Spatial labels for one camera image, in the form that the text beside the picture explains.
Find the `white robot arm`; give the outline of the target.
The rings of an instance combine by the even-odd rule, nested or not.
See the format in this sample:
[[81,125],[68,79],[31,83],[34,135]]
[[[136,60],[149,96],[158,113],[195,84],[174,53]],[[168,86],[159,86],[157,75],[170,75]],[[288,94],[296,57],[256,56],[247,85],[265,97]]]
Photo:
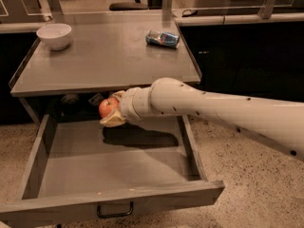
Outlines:
[[201,91],[172,78],[112,96],[118,105],[100,120],[104,126],[152,117],[196,116],[304,161],[303,103]]

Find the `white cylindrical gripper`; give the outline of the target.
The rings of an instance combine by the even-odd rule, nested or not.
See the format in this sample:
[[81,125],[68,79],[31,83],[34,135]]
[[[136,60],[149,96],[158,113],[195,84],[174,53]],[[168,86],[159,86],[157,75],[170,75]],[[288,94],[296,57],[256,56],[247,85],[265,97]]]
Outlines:
[[119,109],[113,109],[106,117],[100,120],[105,127],[116,127],[128,122],[140,121],[151,115],[149,88],[130,88],[127,91],[120,90],[112,94],[112,97],[120,100]]

